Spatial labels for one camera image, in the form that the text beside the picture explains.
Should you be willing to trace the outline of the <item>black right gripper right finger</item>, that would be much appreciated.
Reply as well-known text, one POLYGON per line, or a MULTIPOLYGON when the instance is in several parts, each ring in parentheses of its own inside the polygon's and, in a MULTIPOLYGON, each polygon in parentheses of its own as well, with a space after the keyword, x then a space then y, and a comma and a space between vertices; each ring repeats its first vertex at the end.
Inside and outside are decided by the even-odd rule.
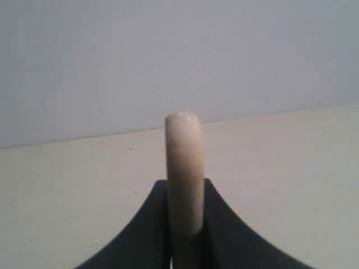
POLYGON ((310 268, 264 239, 204 179, 204 224, 200 268, 310 268))

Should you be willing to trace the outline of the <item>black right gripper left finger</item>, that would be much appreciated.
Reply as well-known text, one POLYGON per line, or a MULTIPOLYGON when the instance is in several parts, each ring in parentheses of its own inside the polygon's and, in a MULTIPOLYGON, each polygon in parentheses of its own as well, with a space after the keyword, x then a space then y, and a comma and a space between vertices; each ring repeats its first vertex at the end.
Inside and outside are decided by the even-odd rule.
POLYGON ((167 181, 157 180, 124 229, 78 268, 170 268, 167 181))

